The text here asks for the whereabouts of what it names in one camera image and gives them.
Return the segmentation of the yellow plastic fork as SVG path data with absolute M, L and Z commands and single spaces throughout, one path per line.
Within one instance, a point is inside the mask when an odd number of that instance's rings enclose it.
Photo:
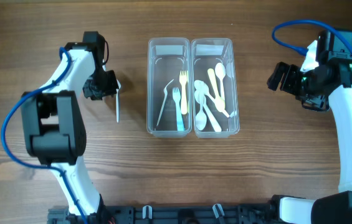
M 188 72 L 181 70 L 179 74 L 179 82 L 181 84 L 181 114 L 188 113 L 188 101 L 186 95 L 186 84 L 188 82 Z

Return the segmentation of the white spoon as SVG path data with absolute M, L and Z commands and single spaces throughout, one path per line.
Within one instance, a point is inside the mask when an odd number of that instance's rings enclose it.
M 236 115 L 236 111 L 233 111 L 231 114 L 229 114 L 225 109 L 219 110 L 219 107 L 217 106 L 216 100 L 211 96 L 209 93 L 209 87 L 201 80 L 195 80 L 194 81 L 194 87 L 196 90 L 202 90 L 203 93 L 209 97 L 209 99 L 215 104 L 216 109 L 219 112 L 222 112 L 224 115 L 226 115 L 228 118 L 232 118 Z
M 221 85 L 221 92 L 220 92 L 220 96 L 223 100 L 225 100 L 225 92 L 224 92 L 224 78 L 226 76 L 226 68 L 222 63 L 217 63 L 215 66 L 215 74 L 216 77 L 219 79 L 220 81 L 220 85 Z
M 203 112 L 203 105 L 202 105 L 203 99 L 202 98 L 204 96 L 204 93 L 202 92 L 201 81 L 196 80 L 194 82 L 194 87 L 196 89 L 194 97 L 195 97 L 195 100 L 199 104 L 199 111 L 196 115 L 196 127 L 199 131 L 202 131 L 206 127 L 207 117 L 206 117 L 205 113 Z

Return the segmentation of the yellow plastic spoon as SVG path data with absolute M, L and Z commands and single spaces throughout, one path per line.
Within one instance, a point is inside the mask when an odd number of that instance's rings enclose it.
M 217 82 L 216 82 L 216 75 L 215 71 L 212 68 L 209 68 L 207 70 L 207 75 L 209 77 L 209 81 L 211 83 L 213 92 L 215 94 L 215 99 L 214 99 L 214 104 L 217 108 L 217 110 L 221 113 L 225 111 L 225 102 L 224 100 L 220 97 L 219 91 L 217 89 Z

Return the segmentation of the white spoon crossing diagonal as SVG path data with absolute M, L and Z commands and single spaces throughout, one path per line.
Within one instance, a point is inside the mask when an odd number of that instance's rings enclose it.
M 221 132 L 221 126 L 220 124 L 217 122 L 216 118 L 214 117 L 214 115 L 212 114 L 211 110 L 209 109 L 209 107 L 207 106 L 206 103 L 206 97 L 203 96 L 203 101 L 202 101 L 202 105 L 203 105 L 203 112 L 205 113 L 206 117 L 207 117 L 207 121 L 210 122 L 211 126 L 213 127 L 213 130 L 215 132 Z

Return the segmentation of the white plastic fork tall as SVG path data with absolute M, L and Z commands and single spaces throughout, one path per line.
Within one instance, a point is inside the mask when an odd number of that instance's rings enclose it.
M 165 106 L 166 99 L 167 99 L 167 96 L 168 96 L 167 87 L 173 82 L 173 80 L 174 79 L 169 81 L 169 83 L 163 88 L 164 97 L 163 97 L 163 102 L 162 102 L 162 105 L 161 105 L 161 109 L 160 109 L 160 112 L 159 112 L 159 116 L 158 116 L 158 120 L 157 120 L 156 126 L 159 125 L 161 117 L 162 117 L 162 114 L 163 114 L 164 106 Z

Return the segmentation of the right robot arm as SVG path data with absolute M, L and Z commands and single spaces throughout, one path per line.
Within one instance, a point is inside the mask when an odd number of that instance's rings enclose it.
M 277 218 L 285 223 L 352 223 L 352 52 L 324 30 L 308 46 L 301 67 L 278 63 L 267 85 L 294 95 L 305 109 L 332 111 L 341 166 L 337 194 L 316 200 L 281 196 Z

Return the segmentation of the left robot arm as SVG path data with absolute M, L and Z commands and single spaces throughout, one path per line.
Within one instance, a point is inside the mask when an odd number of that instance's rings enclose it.
M 21 104 L 26 150 L 55 175 L 69 208 L 69 223 L 110 223 L 112 216 L 91 181 L 83 154 L 87 133 L 78 105 L 80 93 L 91 100 L 117 97 L 120 83 L 106 70 L 108 43 L 97 31 L 60 49 L 60 64 L 36 93 Z

